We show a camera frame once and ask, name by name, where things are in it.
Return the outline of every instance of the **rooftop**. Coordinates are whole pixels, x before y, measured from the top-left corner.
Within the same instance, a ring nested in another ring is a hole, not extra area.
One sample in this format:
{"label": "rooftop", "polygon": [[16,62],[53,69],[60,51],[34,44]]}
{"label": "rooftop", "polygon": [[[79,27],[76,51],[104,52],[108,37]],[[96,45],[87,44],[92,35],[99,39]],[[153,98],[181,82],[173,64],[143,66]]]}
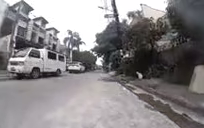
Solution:
{"label": "rooftop", "polygon": [[34,21],[42,20],[43,23],[48,24],[48,21],[44,17],[42,17],[42,16],[36,17],[33,20]]}
{"label": "rooftop", "polygon": [[31,6],[30,6],[27,2],[25,2],[24,0],[21,0],[21,1],[17,2],[17,3],[15,3],[15,4],[12,5],[11,7],[12,7],[12,8],[15,8],[15,7],[19,6],[20,4],[23,4],[24,6],[28,7],[30,11],[33,11],[33,10],[34,10],[33,7],[31,7]]}
{"label": "rooftop", "polygon": [[50,30],[55,30],[57,33],[59,33],[60,31],[58,31],[58,29],[51,27],[51,28],[47,28],[46,31],[50,31]]}

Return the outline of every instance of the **street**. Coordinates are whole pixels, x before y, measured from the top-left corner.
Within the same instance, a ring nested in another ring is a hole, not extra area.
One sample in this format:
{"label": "street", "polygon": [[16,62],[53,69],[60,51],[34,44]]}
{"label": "street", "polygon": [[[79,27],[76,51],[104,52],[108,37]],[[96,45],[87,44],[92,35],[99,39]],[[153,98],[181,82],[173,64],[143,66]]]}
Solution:
{"label": "street", "polygon": [[102,72],[0,82],[0,128],[178,128]]}

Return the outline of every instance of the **white van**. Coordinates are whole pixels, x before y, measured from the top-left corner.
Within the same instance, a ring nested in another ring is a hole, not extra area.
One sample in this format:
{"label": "white van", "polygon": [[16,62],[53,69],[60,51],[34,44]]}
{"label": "white van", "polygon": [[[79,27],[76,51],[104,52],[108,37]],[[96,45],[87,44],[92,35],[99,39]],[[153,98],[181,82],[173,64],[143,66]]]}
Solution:
{"label": "white van", "polygon": [[7,70],[18,77],[30,75],[34,79],[43,73],[59,76],[66,71],[66,57],[47,49],[24,48],[10,58]]}

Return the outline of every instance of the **window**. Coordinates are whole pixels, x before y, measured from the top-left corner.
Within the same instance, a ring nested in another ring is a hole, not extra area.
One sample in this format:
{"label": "window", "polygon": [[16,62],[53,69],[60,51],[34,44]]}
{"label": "window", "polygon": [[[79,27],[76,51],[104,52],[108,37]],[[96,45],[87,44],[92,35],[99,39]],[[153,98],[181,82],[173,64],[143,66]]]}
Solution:
{"label": "window", "polygon": [[18,36],[21,36],[21,37],[25,37],[25,35],[26,35],[26,29],[23,28],[23,27],[21,27],[21,26],[19,26],[19,27],[18,27],[18,30],[17,30],[17,35],[18,35]]}
{"label": "window", "polygon": [[65,57],[64,56],[59,55],[58,59],[59,59],[59,61],[65,62]]}
{"label": "window", "polygon": [[25,49],[20,49],[15,54],[13,57],[25,57],[27,53],[29,52],[30,48],[25,48]]}
{"label": "window", "polygon": [[28,8],[25,7],[25,6],[23,6],[23,8],[21,9],[21,11],[22,11],[24,14],[26,14],[26,15],[28,15],[28,13],[29,13]]}
{"label": "window", "polygon": [[48,52],[48,59],[57,60],[57,54]]}
{"label": "window", "polygon": [[44,44],[44,39],[41,38],[41,37],[39,37],[38,42],[39,42],[40,44]]}
{"label": "window", "polygon": [[32,34],[31,34],[31,41],[36,43],[35,42],[36,38],[37,38],[37,34],[35,32],[32,32]]}
{"label": "window", "polygon": [[31,52],[29,53],[29,57],[41,58],[40,51],[34,49],[31,50]]}

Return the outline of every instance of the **utility pole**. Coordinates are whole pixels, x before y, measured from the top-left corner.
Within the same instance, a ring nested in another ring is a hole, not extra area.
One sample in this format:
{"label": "utility pole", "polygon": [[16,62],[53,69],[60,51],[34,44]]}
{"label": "utility pole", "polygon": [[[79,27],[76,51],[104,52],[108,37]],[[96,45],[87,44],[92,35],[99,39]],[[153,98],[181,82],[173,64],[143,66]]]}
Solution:
{"label": "utility pole", "polygon": [[118,35],[119,41],[122,44],[122,40],[121,40],[122,33],[121,33],[121,30],[120,30],[119,14],[118,14],[118,9],[117,9],[115,0],[111,0],[111,6],[113,8],[113,14],[114,14],[115,22],[116,22],[117,35]]}

